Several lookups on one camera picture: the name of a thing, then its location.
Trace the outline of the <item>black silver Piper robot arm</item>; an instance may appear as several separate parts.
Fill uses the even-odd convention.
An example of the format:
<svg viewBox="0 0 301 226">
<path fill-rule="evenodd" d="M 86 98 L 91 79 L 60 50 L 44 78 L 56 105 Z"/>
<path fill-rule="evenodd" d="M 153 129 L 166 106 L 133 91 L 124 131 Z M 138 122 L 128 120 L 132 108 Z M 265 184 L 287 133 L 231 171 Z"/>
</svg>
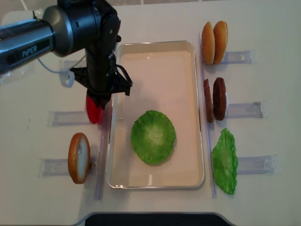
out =
<svg viewBox="0 0 301 226">
<path fill-rule="evenodd" d="M 113 52 L 121 40 L 120 24 L 116 10 L 105 0 L 60 0 L 46 8 L 40 19 L 1 27 L 0 73 L 49 52 L 65 57 L 84 49 L 86 66 L 61 70 L 62 84 L 70 87 L 78 82 L 97 107 L 105 108 L 112 94 L 129 96 L 133 85 Z"/>
</svg>

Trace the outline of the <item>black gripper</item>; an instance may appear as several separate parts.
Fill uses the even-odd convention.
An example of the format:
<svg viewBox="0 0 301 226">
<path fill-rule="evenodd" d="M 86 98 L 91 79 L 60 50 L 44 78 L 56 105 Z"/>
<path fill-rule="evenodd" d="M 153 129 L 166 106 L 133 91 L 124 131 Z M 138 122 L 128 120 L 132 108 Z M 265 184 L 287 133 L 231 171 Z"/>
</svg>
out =
<svg viewBox="0 0 301 226">
<path fill-rule="evenodd" d="M 124 67 L 116 63 L 112 50 L 105 52 L 96 44 L 85 48 L 86 67 L 71 68 L 75 80 L 86 87 L 92 94 L 102 96 L 100 106 L 105 108 L 111 97 L 104 97 L 114 93 L 130 95 L 133 85 Z M 87 94 L 87 108 L 98 108 L 98 97 Z"/>
</svg>

